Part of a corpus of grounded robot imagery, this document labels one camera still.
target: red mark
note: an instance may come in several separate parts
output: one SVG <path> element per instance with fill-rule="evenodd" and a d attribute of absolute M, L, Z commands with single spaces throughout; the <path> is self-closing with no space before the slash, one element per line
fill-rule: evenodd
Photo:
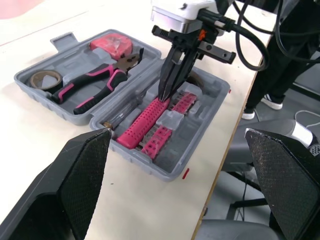
<path fill-rule="evenodd" d="M 182 179 L 185 179 L 185 178 L 187 177 L 187 175 L 188 175 L 188 173 L 189 173 L 189 170 L 190 170 L 189 168 L 186 169 L 186 171 L 185 171 Z"/>

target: pliers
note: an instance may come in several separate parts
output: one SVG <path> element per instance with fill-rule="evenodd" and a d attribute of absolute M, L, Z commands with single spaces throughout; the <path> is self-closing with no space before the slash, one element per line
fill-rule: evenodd
<path fill-rule="evenodd" d="M 119 61 L 115 64 L 109 65 L 104 63 L 94 70 L 76 77 L 75 79 L 69 81 L 63 88 L 55 92 L 51 99 L 57 104 L 62 104 L 80 88 L 90 83 L 109 78 L 106 86 L 100 92 L 89 97 L 87 100 L 76 106 L 73 110 L 75 115 L 85 113 L 99 103 L 102 99 L 111 94 L 121 82 L 128 80 L 128 71 L 141 62 L 143 52 L 144 49 L 141 48 L 139 53 L 125 56 L 119 59 Z"/>

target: tool case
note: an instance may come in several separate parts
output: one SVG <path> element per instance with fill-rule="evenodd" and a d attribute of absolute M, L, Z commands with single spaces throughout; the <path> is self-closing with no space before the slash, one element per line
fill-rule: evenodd
<path fill-rule="evenodd" d="M 138 53 L 141 48 L 144 48 L 143 59 L 128 71 L 127 81 L 120 83 L 110 95 L 87 112 L 75 115 L 73 109 L 99 92 L 106 85 L 105 82 L 98 81 L 81 88 L 62 104 L 52 101 L 51 93 L 31 87 L 30 77 L 37 71 L 57 71 L 63 77 L 65 85 L 73 78 L 86 74 L 103 63 L 114 63 L 104 50 L 89 48 L 89 43 L 94 39 L 110 33 L 130 38 L 132 53 Z M 91 129 L 98 130 L 105 128 L 104 122 L 119 117 L 121 121 L 113 129 L 115 137 L 119 137 L 157 97 L 160 71 L 164 60 L 160 59 L 161 52 L 154 47 L 113 29 L 82 42 L 78 42 L 73 33 L 66 33 L 52 39 L 51 42 L 58 53 L 18 72 L 14 80 L 30 98 L 66 121 L 75 125 L 89 124 Z M 109 145 L 112 151 L 119 153 L 131 163 L 139 165 L 148 174 L 166 182 L 174 180 L 181 174 L 230 89 L 226 81 L 212 74 L 196 67 L 192 71 L 202 80 L 203 86 L 200 88 L 185 82 L 172 96 L 174 99 L 180 93 L 192 93 L 196 95 L 197 100 L 185 115 L 177 116 L 171 114 L 170 110 L 166 110 L 158 119 L 157 125 L 171 125 L 170 129 L 174 131 L 155 159 L 152 160 L 138 148 L 124 147 L 116 139 L 111 139 Z"/>

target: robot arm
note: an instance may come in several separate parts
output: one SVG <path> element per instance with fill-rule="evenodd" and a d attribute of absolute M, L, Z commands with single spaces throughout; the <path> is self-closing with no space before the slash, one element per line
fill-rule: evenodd
<path fill-rule="evenodd" d="M 159 100 L 164 102 L 186 81 L 197 59 L 204 55 L 232 64 L 236 53 L 213 46 L 223 30 L 231 31 L 235 21 L 224 17 L 231 0 L 153 0 L 152 33 L 172 43 L 162 66 Z"/>
<path fill-rule="evenodd" d="M 202 27 L 197 20 L 199 10 L 207 9 L 225 15 L 234 0 L 152 0 L 151 19 L 161 27 L 182 34 Z"/>

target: white shoe sole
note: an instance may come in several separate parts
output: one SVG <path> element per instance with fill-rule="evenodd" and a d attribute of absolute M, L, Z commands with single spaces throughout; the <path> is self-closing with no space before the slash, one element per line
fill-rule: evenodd
<path fill-rule="evenodd" d="M 265 105 L 267 105 L 268 107 L 272 108 L 273 110 L 280 110 L 283 107 L 283 104 L 278 104 L 278 103 L 274 103 L 272 101 L 269 101 L 265 98 L 261 99 L 261 102 L 263 102 Z"/>
<path fill-rule="evenodd" d="M 256 114 L 255 113 L 242 113 L 242 119 L 244 119 L 244 120 L 252 120 L 252 119 L 254 119 L 255 118 L 255 116 L 256 116 Z"/>

